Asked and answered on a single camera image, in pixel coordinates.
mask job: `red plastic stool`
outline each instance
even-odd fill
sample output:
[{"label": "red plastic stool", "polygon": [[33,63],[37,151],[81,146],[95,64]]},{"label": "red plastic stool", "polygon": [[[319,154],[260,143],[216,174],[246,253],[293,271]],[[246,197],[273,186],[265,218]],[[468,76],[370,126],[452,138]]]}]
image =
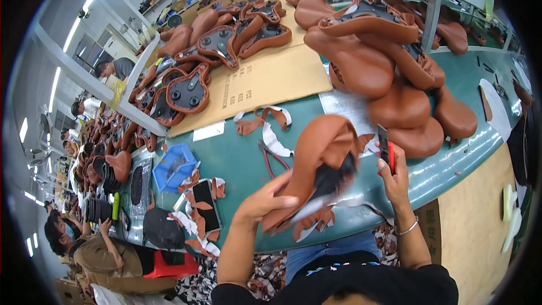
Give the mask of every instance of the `red plastic stool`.
[{"label": "red plastic stool", "polygon": [[190,254],[184,254],[183,265],[167,265],[161,251],[158,250],[154,253],[154,271],[144,277],[181,279],[182,277],[195,275],[199,272],[200,265],[196,263]]}]

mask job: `black t-shirt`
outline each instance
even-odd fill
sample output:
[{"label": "black t-shirt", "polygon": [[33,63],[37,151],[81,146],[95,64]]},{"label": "black t-shirt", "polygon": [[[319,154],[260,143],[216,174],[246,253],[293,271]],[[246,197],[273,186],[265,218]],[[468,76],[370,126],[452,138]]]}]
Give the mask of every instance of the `black t-shirt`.
[{"label": "black t-shirt", "polygon": [[[336,263],[330,264],[332,257]],[[358,293],[379,304],[457,304],[457,285],[440,265],[414,270],[381,265],[371,259],[366,263],[344,262],[346,257],[323,256],[311,262],[268,303],[322,304],[334,294]],[[213,305],[266,303],[234,284],[218,285],[211,299]]]}]

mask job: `red box cutter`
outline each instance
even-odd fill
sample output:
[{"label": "red box cutter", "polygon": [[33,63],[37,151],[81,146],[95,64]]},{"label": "red box cutter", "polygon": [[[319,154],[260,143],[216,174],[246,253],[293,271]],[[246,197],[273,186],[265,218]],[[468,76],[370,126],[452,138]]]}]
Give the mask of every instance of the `red box cutter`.
[{"label": "red box cutter", "polygon": [[388,141],[388,131],[377,124],[378,129],[378,141],[380,142],[380,158],[382,158],[386,164],[390,166],[391,175],[395,174],[395,155],[394,144]]}]

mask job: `face mask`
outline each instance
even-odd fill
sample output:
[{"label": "face mask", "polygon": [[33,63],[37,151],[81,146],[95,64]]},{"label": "face mask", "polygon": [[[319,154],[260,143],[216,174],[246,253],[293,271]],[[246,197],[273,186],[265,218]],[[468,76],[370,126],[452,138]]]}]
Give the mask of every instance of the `face mask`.
[{"label": "face mask", "polygon": [[73,233],[73,230],[71,229],[71,227],[69,227],[68,224],[66,224],[65,230],[66,230],[65,234],[67,234],[71,238],[71,241],[75,241],[74,239],[75,234]]}]

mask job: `gray t-shirt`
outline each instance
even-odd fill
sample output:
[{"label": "gray t-shirt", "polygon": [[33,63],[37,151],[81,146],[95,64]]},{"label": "gray t-shirt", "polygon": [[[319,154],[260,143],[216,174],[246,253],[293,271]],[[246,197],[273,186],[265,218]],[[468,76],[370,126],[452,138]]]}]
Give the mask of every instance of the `gray t-shirt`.
[{"label": "gray t-shirt", "polygon": [[136,64],[130,58],[118,58],[113,61],[113,65],[115,66],[115,76],[124,80],[128,78]]}]

